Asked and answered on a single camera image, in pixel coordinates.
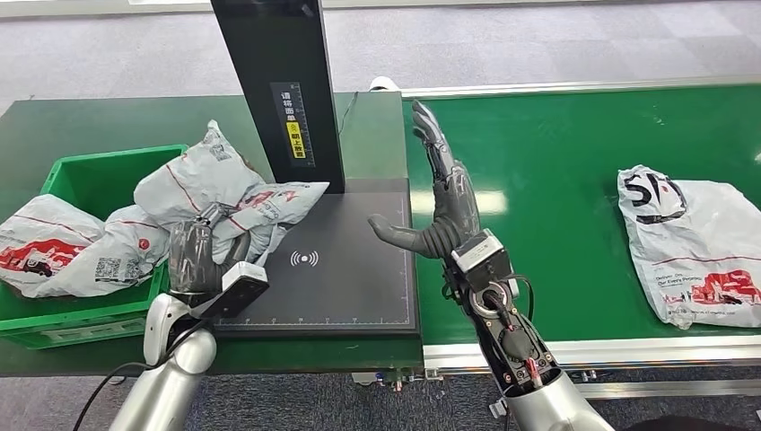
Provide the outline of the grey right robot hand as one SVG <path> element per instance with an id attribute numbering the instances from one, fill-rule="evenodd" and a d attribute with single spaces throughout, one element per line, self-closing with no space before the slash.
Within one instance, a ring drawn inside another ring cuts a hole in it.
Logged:
<path id="1" fill-rule="evenodd" d="M 477 200 L 467 168 L 453 156 L 433 112 L 414 100 L 412 120 L 432 171 L 433 221 L 424 229 L 413 229 L 393 225 L 382 215 L 371 215 L 368 223 L 387 244 L 428 259 L 445 259 L 481 230 Z"/>

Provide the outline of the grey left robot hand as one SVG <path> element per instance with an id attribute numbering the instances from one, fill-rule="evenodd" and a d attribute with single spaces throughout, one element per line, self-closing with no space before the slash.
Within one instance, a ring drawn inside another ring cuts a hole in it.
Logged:
<path id="1" fill-rule="evenodd" d="M 247 257 L 250 234 L 233 240 L 222 263 L 214 262 L 215 226 L 232 215 L 233 207 L 214 202 L 189 221 L 174 224 L 170 229 L 168 271 L 169 293 L 195 299 L 201 295 L 222 292 L 223 275 Z"/>

